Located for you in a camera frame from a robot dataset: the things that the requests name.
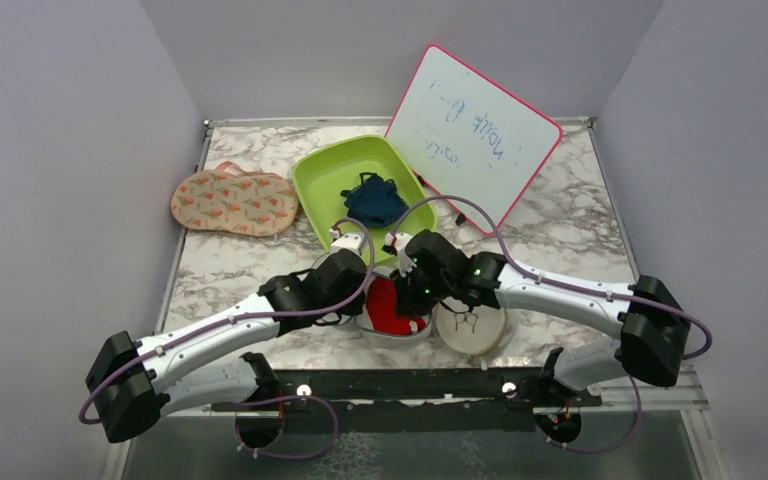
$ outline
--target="lime green plastic bin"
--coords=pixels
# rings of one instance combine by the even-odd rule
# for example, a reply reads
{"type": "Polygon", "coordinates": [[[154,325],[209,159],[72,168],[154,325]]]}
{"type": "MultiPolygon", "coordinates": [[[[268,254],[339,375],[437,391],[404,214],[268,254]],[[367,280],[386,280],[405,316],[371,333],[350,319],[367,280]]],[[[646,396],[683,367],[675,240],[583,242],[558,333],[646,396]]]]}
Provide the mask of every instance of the lime green plastic bin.
{"type": "MultiPolygon", "coordinates": [[[[360,174],[374,172],[384,180],[396,182],[399,195],[408,205],[425,198],[425,190],[419,184],[413,171],[393,148],[389,140],[380,135],[364,135],[344,140],[305,158],[293,168],[293,184],[299,201],[313,225],[322,247],[328,250],[331,236],[328,230],[337,220],[346,216],[343,190],[352,190],[360,185],[360,174]]],[[[340,227],[344,232],[357,231],[353,224],[340,227]]],[[[399,231],[416,234],[422,230],[437,228],[437,213],[430,203],[417,208],[402,223],[399,231]]],[[[381,251],[384,235],[390,228],[370,229],[375,242],[375,263],[381,264],[392,258],[381,251]]],[[[369,263],[368,251],[364,250],[364,261],[369,263]]]]}

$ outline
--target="marble surface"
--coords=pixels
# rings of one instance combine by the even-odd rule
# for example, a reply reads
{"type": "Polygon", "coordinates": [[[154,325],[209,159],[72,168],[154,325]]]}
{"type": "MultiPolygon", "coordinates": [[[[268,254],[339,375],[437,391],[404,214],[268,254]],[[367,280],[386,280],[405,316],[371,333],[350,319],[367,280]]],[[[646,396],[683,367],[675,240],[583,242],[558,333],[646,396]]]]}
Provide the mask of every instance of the marble surface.
{"type": "MultiPolygon", "coordinates": [[[[292,165],[331,143],[383,134],[381,126],[217,128],[205,168],[232,160],[245,170],[290,177],[292,165]]],[[[438,231],[471,255],[499,251],[495,240],[469,225],[456,227],[455,212],[435,202],[438,231]]],[[[583,126],[564,128],[562,143],[502,227],[511,253],[535,267],[608,282],[633,280],[590,136],[583,126]]],[[[164,331],[225,309],[274,275],[307,268],[324,253],[303,214],[277,239],[223,233],[187,233],[164,331]]],[[[512,312],[519,329],[492,365],[542,365],[556,346],[574,347],[601,334],[535,312],[512,312]]],[[[310,328],[252,345],[274,368],[465,367],[469,359],[449,349],[436,332],[410,350],[371,348],[352,329],[310,328]]],[[[237,352],[231,357],[239,356],[237,352]]]]}

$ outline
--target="navy fabric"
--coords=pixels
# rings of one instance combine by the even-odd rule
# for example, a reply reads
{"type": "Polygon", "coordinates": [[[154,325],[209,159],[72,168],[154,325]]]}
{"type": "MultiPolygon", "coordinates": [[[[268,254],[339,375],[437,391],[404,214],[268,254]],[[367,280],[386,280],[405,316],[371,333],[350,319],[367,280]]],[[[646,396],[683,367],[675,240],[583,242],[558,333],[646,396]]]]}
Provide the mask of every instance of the navy fabric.
{"type": "Polygon", "coordinates": [[[360,185],[340,194],[346,197],[343,205],[349,209],[348,216],[367,227],[386,227],[408,209],[399,196],[396,182],[392,179],[385,181],[377,173],[361,173],[360,185]]]}

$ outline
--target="white wall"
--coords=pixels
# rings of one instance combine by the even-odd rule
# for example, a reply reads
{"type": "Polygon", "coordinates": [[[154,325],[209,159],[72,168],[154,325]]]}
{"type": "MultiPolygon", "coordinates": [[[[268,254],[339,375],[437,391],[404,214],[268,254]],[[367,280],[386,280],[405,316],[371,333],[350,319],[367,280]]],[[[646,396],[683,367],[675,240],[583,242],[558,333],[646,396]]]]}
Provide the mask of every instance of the white wall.
{"type": "Polygon", "coordinates": [[[97,478],[107,336],[149,332],[200,117],[140,5],[0,1],[0,478],[97,478]]]}
{"type": "Polygon", "coordinates": [[[768,2],[665,0],[597,124],[643,272],[714,330],[737,478],[768,478],[768,2]]]}
{"type": "Polygon", "coordinates": [[[660,3],[143,0],[213,119],[392,115],[431,42],[550,115],[596,115],[660,3]]]}

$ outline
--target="red object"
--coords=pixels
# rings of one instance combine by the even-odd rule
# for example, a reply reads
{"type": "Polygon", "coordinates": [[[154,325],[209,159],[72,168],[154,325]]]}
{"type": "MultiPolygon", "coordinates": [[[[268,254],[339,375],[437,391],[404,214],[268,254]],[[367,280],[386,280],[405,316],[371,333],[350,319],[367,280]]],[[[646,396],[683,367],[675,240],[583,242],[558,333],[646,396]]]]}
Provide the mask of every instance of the red object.
{"type": "Polygon", "coordinates": [[[369,286],[366,311],[376,332],[390,335],[413,335],[410,322],[416,322],[417,331],[425,329],[425,319],[396,315],[396,287],[388,278],[378,277],[369,286]]]}

